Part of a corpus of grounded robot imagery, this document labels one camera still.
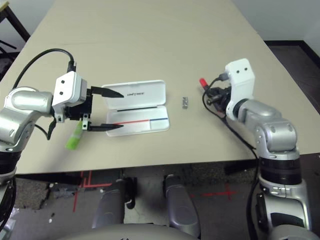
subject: red tip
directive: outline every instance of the red tip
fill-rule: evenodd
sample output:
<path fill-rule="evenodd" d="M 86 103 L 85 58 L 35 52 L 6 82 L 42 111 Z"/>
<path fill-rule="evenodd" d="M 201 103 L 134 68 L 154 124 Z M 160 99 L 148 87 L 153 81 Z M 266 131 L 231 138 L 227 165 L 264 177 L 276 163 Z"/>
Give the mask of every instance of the red tip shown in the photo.
<path fill-rule="evenodd" d="M 208 87 L 208 84 L 204 78 L 200 78 L 199 82 L 203 88 Z"/>

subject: green object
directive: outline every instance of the green object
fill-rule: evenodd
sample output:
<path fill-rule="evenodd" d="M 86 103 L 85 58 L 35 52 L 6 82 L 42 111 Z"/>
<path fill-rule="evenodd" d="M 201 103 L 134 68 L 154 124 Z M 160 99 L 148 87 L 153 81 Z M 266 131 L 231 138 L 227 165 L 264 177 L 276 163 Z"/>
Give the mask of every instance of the green object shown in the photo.
<path fill-rule="evenodd" d="M 69 150 L 75 150 L 80 142 L 83 132 L 84 131 L 82 130 L 82 121 L 79 121 L 79 123 L 76 125 L 73 134 L 70 136 L 68 142 L 65 144 L 65 148 Z"/>

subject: blue line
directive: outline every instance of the blue line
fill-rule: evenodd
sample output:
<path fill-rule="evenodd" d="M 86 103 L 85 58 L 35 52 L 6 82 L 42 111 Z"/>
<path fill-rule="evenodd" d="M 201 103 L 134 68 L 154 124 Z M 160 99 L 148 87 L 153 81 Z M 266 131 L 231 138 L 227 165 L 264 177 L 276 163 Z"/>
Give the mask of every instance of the blue line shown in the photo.
<path fill-rule="evenodd" d="M 150 119 L 150 122 L 151 121 L 159 121 L 159 120 L 168 120 L 168 118 L 167 117 L 165 117 L 165 118 L 154 118 L 154 119 Z"/>

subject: open case lid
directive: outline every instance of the open case lid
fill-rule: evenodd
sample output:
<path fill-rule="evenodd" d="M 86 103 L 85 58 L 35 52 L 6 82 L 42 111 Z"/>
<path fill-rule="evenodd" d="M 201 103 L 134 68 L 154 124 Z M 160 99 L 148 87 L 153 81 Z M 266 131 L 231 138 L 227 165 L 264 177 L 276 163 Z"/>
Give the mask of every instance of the open case lid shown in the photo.
<path fill-rule="evenodd" d="M 135 81 L 103 85 L 124 98 L 108 98 L 104 101 L 110 110 L 127 110 L 156 107 L 166 103 L 166 83 L 163 80 Z"/>

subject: white plastic case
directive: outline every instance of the white plastic case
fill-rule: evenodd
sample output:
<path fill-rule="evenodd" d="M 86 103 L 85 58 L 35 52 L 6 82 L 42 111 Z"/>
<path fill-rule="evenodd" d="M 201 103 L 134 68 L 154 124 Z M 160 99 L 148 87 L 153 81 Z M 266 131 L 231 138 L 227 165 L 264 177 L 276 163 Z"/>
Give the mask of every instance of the white plastic case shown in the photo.
<path fill-rule="evenodd" d="M 166 103 L 166 83 L 163 80 L 107 84 L 124 98 L 104 98 L 108 107 L 107 124 L 123 127 L 107 131 L 109 137 L 145 134 L 169 129 Z"/>

